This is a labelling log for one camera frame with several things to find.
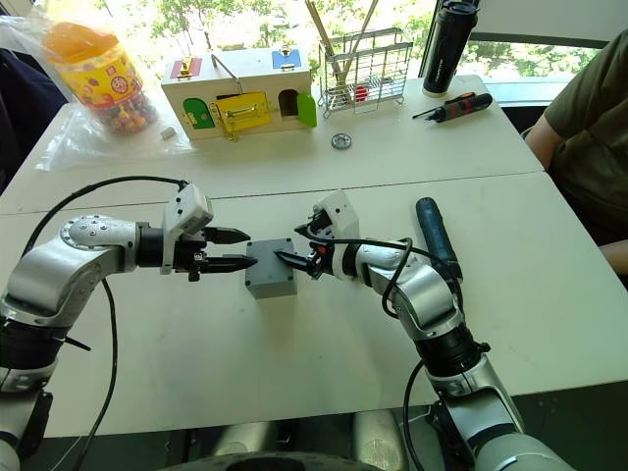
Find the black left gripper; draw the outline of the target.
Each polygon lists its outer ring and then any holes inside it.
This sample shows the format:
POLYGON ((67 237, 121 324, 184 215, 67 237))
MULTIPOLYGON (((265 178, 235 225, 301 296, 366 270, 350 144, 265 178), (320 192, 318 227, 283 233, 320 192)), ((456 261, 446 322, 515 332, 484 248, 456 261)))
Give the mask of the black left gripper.
POLYGON ((173 270, 187 274, 190 282, 198 282, 204 274, 233 273, 254 266, 258 260, 246 255, 207 257, 207 241, 214 244, 235 244, 250 240, 245 232, 234 228, 205 227, 192 235, 183 234, 175 243, 173 270))

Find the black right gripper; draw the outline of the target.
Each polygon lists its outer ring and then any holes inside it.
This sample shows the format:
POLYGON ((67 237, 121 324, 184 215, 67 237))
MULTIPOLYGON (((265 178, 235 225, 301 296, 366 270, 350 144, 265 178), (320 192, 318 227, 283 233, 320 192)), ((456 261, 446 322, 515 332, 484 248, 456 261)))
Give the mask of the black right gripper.
MULTIPOLYGON (((324 209, 317 209, 313 212, 309 222, 297 226, 294 231, 310 240, 313 253, 318 258, 318 271, 330 276, 336 276, 335 269, 335 244, 326 240, 334 239, 337 230, 328 212, 324 209)), ((276 250, 275 255, 286 265, 301 272, 311 272, 313 270, 313 259, 297 253, 276 250)))

